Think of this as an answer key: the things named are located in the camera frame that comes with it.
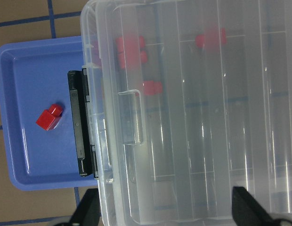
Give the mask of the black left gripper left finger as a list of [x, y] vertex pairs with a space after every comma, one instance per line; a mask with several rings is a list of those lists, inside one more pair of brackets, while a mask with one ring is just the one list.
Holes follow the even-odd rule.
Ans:
[[100, 220], [100, 199], [97, 188], [88, 189], [69, 220], [71, 226], [97, 226]]

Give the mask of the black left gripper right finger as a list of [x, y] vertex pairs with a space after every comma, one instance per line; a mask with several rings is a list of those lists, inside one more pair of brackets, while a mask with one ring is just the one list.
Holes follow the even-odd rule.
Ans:
[[232, 218], [237, 226], [279, 225], [242, 186], [232, 189]]

